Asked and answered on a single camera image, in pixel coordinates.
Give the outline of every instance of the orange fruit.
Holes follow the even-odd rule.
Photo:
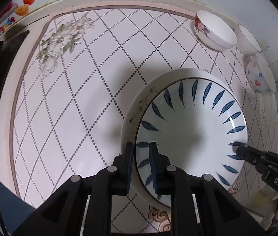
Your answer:
[[[29,13],[29,5],[25,4],[25,5],[21,5],[19,6],[17,9],[15,9],[15,13],[18,16],[25,16]]]

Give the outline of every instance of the white flower print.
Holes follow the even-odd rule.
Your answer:
[[[57,59],[67,51],[72,53],[76,45],[80,44],[80,34],[85,34],[87,29],[93,29],[92,19],[83,15],[78,20],[71,20],[62,24],[56,33],[53,33],[47,40],[42,40],[41,49],[37,58],[41,60],[42,66],[39,72],[41,79],[54,72],[57,67]]]

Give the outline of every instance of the plate with blue leaf pattern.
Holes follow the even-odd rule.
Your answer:
[[[147,107],[136,134],[135,163],[149,194],[170,207],[170,196],[157,196],[153,188],[149,143],[187,174],[211,174],[229,189],[244,161],[236,148],[246,145],[245,117],[233,94],[202,78],[177,81],[162,90]]]

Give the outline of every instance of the blue floor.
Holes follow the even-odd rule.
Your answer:
[[[0,182],[0,212],[7,231],[12,234],[35,209],[19,199]]]

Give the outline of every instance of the blue leaf pattern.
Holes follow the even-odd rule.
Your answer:
[[[206,87],[206,89],[204,90],[202,106],[204,106],[204,101],[206,100],[206,97],[207,97],[207,95],[209,94],[209,91],[210,91],[210,89],[211,89],[211,86],[212,86],[212,82],[210,82],[210,83],[208,84],[208,86]]]
[[[227,145],[232,145],[232,146],[243,146],[243,145],[246,145],[246,144],[244,144],[244,143],[242,143],[242,142],[233,142],[233,143],[229,143],[229,144],[227,144]]]
[[[169,94],[168,89],[165,89],[165,91],[164,91],[164,98],[165,98],[166,103],[174,110],[172,101],[171,101],[171,96]]]
[[[232,172],[232,173],[234,173],[234,174],[238,174],[238,171],[237,171],[236,169],[232,168],[231,166],[224,165],[224,164],[222,164],[222,165],[224,166],[224,168],[225,168],[227,171]]]
[[[222,182],[223,184],[225,184],[225,185],[227,185],[227,186],[230,186],[230,183],[227,182],[227,180],[226,180],[224,177],[222,177],[222,176],[219,175],[219,174],[218,174],[218,176],[219,176],[219,179],[221,180],[221,182]]]
[[[235,100],[230,101],[225,106],[223,106],[220,115],[223,114],[224,112],[226,112],[234,104],[234,102],[235,102]]]
[[[148,186],[149,184],[151,184],[151,182],[152,182],[152,175],[148,176],[148,178],[146,179],[145,186]]]
[[[228,156],[234,160],[242,160],[240,157],[238,157],[237,155],[234,155],[234,154],[226,154],[226,156]]]
[[[155,128],[153,125],[151,125],[150,123],[148,123],[147,121],[142,121],[141,122],[142,126],[147,129],[147,130],[152,130],[152,131],[159,131],[157,128]]]
[[[144,167],[145,165],[148,165],[149,163],[150,163],[150,160],[145,159],[142,162],[140,162],[140,164],[138,165],[138,168],[140,169],[140,168]]]
[[[245,128],[245,126],[237,126],[234,129],[231,129],[227,134],[242,131],[244,128]]]
[[[179,94],[180,101],[185,106],[185,104],[184,104],[184,86],[183,86],[182,81],[180,82],[179,87],[178,87],[178,94]]]
[[[223,96],[225,90],[221,91],[220,93],[218,93],[218,95],[215,97],[214,101],[213,101],[213,105],[212,105],[212,110],[215,107],[215,105],[220,101],[221,97]]]
[[[148,142],[139,142],[139,143],[137,143],[137,146],[139,148],[145,148],[145,147],[149,147],[149,143]]]
[[[192,85],[192,99],[194,101],[194,104],[195,104],[195,96],[196,96],[196,92],[197,92],[197,86],[198,86],[198,79]]]
[[[161,115],[161,113],[160,113],[158,107],[156,106],[156,104],[152,102],[151,106],[152,106],[153,112],[154,112],[158,117],[160,117],[160,118],[162,118],[163,120],[165,120],[165,119],[163,118],[163,116]]]
[[[226,122],[228,122],[228,121],[230,121],[231,119],[234,120],[235,118],[237,118],[238,116],[240,116],[240,114],[241,114],[241,112],[236,112],[235,114],[233,114],[233,115],[231,115],[230,117],[228,117],[228,119],[227,119],[225,122],[223,122],[223,124],[226,123]]]

